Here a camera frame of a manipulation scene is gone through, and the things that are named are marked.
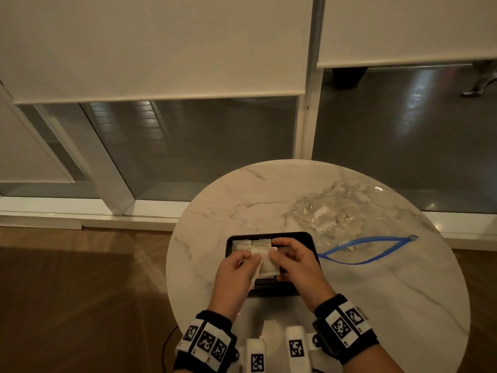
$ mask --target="hand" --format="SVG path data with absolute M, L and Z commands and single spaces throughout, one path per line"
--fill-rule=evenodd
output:
M 216 273 L 214 290 L 207 310 L 224 315 L 234 322 L 251 289 L 251 278 L 260 260 L 260 254 L 252 256 L 250 251 L 245 250 L 235 251 L 224 259 Z
M 269 251 L 271 260 L 287 270 L 287 273 L 276 279 L 279 282 L 292 282 L 311 312 L 314 313 L 320 304 L 337 295 L 311 250 L 293 238 L 274 238 L 272 244 L 289 246 Z

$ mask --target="round table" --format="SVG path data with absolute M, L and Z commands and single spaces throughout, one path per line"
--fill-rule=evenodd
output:
M 369 318 L 380 343 L 405 372 L 456 372 L 470 329 L 463 274 L 441 234 L 416 207 L 384 184 L 356 171 L 308 160 L 252 164 L 219 178 L 185 209 L 167 252 L 167 291 L 184 333 L 208 306 L 214 278 L 233 235 L 301 231 L 290 210 L 302 198 L 344 191 L 381 209 L 419 236 L 392 254 L 362 266 L 321 260 L 326 278 Z M 265 320 L 314 331 L 315 317 L 300 296 L 249 298 L 233 325 L 238 345 L 261 335 Z M 270 343 L 268 360 L 278 343 Z M 340 371 L 321 351 L 315 368 Z M 268 371 L 288 371 L 286 359 Z

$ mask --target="wooden floor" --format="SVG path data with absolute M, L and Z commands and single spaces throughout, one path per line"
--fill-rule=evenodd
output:
M 0 227 L 0 372 L 161 372 L 176 326 L 165 285 L 170 236 Z M 455 253 L 472 315 L 459 371 L 494 372 L 497 253 Z M 167 346 L 168 371 L 179 338 Z

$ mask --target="clear plastic bag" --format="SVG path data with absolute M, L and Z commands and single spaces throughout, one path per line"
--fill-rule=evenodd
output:
M 371 203 L 362 202 L 349 194 L 329 193 L 302 199 L 292 209 L 292 216 L 304 230 L 314 236 L 316 250 L 320 254 L 360 238 L 409 236 L 409 233 Z M 380 255 L 391 246 L 391 240 L 367 242 L 348 246 L 332 256 L 352 264 Z

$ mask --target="black cable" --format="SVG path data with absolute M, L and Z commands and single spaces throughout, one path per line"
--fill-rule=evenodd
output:
M 171 333 L 169 334 L 169 336 L 167 337 L 167 339 L 165 340 L 164 342 L 164 345 L 162 346 L 162 358 L 160 359 L 160 362 L 162 363 L 162 371 L 164 373 L 166 373 L 165 371 L 165 364 L 164 364 L 164 353 L 165 353 L 165 346 L 167 345 L 167 342 L 169 341 L 169 339 L 171 338 L 172 336 L 172 333 L 175 332 L 177 330 L 178 326 L 174 327 L 173 330 L 171 331 Z

